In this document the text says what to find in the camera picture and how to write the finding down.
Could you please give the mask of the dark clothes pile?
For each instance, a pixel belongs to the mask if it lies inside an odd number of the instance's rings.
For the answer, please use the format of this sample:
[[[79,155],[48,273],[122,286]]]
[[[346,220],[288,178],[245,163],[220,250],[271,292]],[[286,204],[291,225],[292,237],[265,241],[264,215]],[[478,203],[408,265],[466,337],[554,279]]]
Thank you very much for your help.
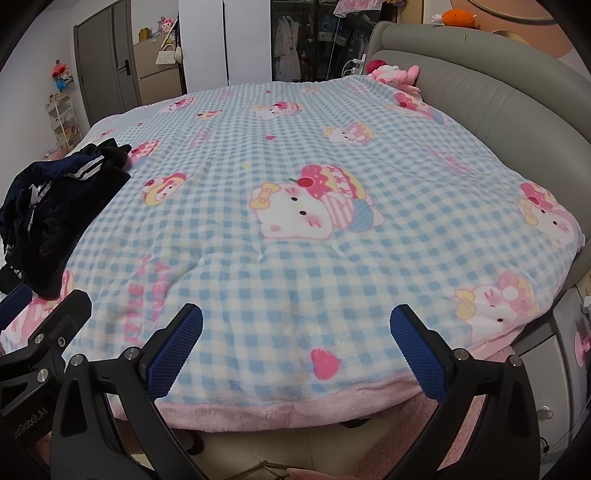
[[[77,242],[130,179],[130,152],[109,138],[60,160],[34,162],[14,178],[1,206],[3,293],[24,284],[44,299],[60,295]]]

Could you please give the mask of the grey nightstand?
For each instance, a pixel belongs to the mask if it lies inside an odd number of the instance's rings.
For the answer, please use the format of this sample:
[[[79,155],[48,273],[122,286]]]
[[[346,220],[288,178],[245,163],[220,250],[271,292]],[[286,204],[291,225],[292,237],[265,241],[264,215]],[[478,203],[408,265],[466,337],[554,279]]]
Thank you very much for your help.
[[[513,342],[533,391],[540,478],[566,453],[590,415],[590,299],[575,288]]]

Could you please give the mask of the white shelf rack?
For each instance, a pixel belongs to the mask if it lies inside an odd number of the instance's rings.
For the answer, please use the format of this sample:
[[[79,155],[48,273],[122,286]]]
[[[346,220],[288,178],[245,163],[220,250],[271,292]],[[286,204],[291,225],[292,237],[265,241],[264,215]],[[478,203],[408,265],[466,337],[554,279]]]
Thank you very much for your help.
[[[76,113],[67,93],[51,94],[45,106],[58,148],[71,151],[81,140]]]

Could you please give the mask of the red blue plush toy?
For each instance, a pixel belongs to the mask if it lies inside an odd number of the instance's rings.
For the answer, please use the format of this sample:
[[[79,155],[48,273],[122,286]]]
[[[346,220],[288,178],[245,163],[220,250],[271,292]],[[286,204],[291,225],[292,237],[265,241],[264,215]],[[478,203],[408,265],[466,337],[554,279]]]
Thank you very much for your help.
[[[57,60],[51,73],[52,80],[59,92],[63,92],[74,82],[73,75],[67,64]]]

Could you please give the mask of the beige cabinet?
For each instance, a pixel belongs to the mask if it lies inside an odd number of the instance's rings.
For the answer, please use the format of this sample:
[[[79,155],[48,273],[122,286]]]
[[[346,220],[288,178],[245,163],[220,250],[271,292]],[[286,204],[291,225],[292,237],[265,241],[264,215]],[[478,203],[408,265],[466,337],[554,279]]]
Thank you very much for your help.
[[[182,94],[178,63],[156,63],[164,35],[158,35],[133,46],[136,73],[142,105],[178,97]]]

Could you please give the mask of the grey door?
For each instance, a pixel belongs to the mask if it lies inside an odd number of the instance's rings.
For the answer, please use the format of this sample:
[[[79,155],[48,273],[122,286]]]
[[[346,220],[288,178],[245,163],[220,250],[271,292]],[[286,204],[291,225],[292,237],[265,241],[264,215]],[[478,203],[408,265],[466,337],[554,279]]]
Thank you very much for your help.
[[[73,45],[90,125],[141,104],[129,1],[116,1],[74,26]]]

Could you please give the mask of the blue checkered cartoon blanket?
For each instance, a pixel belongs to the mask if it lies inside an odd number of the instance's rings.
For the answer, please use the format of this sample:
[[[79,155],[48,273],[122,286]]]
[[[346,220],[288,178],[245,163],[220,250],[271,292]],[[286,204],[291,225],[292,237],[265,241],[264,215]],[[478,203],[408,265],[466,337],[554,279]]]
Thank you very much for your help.
[[[92,315],[68,346],[140,346],[185,304],[204,331],[158,402],[206,432],[328,425],[419,386],[400,304],[480,358],[547,312],[590,236],[548,181],[367,77],[184,95],[94,124],[130,177],[59,284]]]

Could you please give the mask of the white handbag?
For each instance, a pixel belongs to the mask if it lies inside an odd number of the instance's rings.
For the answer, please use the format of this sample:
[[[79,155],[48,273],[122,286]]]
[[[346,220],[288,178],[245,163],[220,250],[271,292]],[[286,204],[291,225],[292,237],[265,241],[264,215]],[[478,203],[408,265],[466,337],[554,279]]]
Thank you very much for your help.
[[[175,65],[182,63],[182,50],[180,46],[173,46],[166,44],[158,51],[155,64],[156,65]]]

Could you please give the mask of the grey padded headboard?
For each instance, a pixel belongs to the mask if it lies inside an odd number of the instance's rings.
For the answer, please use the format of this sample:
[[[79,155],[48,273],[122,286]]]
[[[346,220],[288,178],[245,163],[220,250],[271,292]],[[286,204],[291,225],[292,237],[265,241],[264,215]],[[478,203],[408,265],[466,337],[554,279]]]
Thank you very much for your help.
[[[381,22],[369,60],[418,66],[427,114],[376,85],[368,179],[386,223],[384,280],[412,304],[518,276],[543,309],[590,267],[590,85],[480,30]]]

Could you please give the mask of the white wardrobe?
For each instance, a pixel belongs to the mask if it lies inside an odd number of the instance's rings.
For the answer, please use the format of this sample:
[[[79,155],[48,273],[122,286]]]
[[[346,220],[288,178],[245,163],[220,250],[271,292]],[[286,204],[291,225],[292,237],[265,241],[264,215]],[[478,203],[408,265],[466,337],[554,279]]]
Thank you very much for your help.
[[[273,80],[270,0],[180,1],[178,20],[188,92]]]

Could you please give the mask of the pink plush toy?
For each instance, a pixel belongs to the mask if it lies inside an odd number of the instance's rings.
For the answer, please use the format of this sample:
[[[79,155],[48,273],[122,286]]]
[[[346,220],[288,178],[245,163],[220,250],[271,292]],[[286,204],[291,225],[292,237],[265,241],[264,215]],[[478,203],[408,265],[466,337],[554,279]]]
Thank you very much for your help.
[[[421,90],[416,86],[420,67],[413,65],[407,70],[398,65],[387,64],[384,60],[372,60],[365,67],[366,74],[385,85],[401,90],[407,94],[419,95]]]

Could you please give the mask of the open dark closet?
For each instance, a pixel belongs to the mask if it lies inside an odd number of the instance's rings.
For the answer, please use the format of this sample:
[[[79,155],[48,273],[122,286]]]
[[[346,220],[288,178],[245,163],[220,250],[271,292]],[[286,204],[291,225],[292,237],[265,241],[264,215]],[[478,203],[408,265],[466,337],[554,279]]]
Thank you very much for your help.
[[[394,21],[403,1],[384,1],[379,11],[334,15],[338,1],[271,2],[273,80],[315,82],[360,68],[377,23]]]

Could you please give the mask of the orange plush toy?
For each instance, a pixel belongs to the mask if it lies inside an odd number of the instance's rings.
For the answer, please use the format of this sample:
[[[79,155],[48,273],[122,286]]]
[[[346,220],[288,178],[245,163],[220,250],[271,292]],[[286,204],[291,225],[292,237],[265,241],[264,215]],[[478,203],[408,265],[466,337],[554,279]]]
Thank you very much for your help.
[[[431,18],[433,25],[478,29],[477,16],[466,10],[450,9],[442,14],[433,14]]]

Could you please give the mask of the pink hanging garment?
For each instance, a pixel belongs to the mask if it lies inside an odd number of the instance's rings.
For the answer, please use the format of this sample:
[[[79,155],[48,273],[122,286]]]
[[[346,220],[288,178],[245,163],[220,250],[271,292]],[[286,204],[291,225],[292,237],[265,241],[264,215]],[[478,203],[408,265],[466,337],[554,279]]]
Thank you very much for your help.
[[[344,18],[349,13],[379,11],[383,3],[384,0],[339,0],[335,5],[334,15]]]

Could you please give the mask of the round orange wall decoration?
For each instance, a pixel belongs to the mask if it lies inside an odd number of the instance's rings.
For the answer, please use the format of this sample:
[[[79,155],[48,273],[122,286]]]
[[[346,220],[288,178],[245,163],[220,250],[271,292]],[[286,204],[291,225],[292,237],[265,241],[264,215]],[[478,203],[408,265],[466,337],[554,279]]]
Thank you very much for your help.
[[[551,14],[534,0],[451,0],[469,12],[482,31],[527,43],[556,59],[575,51]]]

